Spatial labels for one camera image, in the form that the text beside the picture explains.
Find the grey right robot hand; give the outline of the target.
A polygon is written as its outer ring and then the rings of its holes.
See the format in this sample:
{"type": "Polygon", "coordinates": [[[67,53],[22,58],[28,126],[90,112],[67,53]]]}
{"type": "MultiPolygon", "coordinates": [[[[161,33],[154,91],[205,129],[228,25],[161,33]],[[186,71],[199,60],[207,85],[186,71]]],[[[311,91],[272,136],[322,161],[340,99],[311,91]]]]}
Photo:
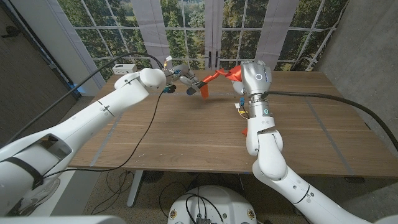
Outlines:
{"type": "Polygon", "coordinates": [[[271,87],[271,69],[263,61],[242,61],[241,81],[232,81],[233,88],[239,95],[246,95],[244,109],[248,119],[270,116],[269,103],[264,96],[271,87]]]}

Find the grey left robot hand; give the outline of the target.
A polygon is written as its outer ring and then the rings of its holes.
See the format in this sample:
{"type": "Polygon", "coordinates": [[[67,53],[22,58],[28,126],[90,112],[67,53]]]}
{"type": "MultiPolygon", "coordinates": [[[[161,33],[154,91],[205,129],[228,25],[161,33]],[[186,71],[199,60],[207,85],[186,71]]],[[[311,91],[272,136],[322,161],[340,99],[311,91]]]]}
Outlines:
{"type": "Polygon", "coordinates": [[[166,76],[166,86],[171,86],[175,81],[179,80],[188,88],[193,88],[195,91],[201,88],[201,81],[197,78],[188,65],[177,65],[166,69],[164,73],[166,76]]]}

